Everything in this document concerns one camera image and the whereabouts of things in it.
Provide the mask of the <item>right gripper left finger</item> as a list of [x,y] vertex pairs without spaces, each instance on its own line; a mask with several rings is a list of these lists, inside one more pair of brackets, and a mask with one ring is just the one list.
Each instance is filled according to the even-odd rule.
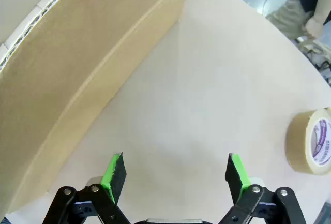
[[79,191],[71,186],[61,187],[43,223],[85,223],[93,216],[101,223],[130,223],[117,205],[126,175],[123,154],[114,154],[99,183]]

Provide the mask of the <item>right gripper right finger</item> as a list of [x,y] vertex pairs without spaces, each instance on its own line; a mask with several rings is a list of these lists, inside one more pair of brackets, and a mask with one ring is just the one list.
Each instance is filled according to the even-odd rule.
[[220,223],[250,223],[253,218],[265,223],[306,223],[292,188],[280,187],[272,192],[252,183],[238,154],[229,154],[225,180],[233,206]]

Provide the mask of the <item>person's left hand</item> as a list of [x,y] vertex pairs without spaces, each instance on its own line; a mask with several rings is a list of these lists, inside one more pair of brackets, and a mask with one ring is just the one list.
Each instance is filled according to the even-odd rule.
[[323,24],[311,17],[303,26],[304,35],[310,39],[317,39],[323,31]]

